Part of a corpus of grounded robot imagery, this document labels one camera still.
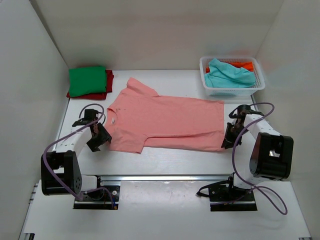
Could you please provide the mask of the pink t-shirt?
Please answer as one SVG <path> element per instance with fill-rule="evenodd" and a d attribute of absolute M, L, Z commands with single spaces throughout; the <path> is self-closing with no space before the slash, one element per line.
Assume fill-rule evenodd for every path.
<path fill-rule="evenodd" d="M 223 150 L 223 101 L 159 95 L 131 77 L 106 113 L 111 151 L 140 154 L 144 147 Z"/>

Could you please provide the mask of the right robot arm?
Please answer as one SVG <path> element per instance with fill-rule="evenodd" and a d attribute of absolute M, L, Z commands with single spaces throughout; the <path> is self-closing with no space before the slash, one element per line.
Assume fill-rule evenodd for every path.
<path fill-rule="evenodd" d="M 236 200 L 242 195 L 242 189 L 250 189 L 265 181 L 287 179 L 291 173 L 294 140 L 280 134 L 262 118 L 261 114 L 248 113 L 243 116 L 230 114 L 233 122 L 227 123 L 221 147 L 231 149 L 241 145 L 238 137 L 244 127 L 244 133 L 250 133 L 255 144 L 248 167 L 233 173 L 233 182 L 224 187 L 224 195 Z"/>

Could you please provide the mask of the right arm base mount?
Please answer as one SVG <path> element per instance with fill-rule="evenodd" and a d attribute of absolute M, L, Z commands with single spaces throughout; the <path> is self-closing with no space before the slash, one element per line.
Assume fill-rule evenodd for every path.
<path fill-rule="evenodd" d="M 234 186 L 233 177 L 202 186 L 197 197 L 209 198 L 211 212 L 255 212 L 258 210 L 254 193 Z"/>

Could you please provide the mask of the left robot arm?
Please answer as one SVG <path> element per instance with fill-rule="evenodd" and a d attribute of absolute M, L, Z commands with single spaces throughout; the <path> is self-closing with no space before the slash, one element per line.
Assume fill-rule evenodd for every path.
<path fill-rule="evenodd" d="M 80 199 L 83 179 L 78 157 L 84 147 L 98 152 L 100 146 L 110 143 L 111 135 L 99 122 L 90 126 L 72 125 L 72 132 L 47 147 L 41 156 L 41 190 L 44 195 L 73 195 Z"/>

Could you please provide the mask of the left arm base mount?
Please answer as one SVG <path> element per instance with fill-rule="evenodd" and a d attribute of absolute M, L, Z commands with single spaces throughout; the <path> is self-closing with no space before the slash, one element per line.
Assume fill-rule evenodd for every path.
<path fill-rule="evenodd" d="M 75 200 L 74 210 L 119 209 L 121 181 L 103 175 L 82 175 L 82 200 Z"/>

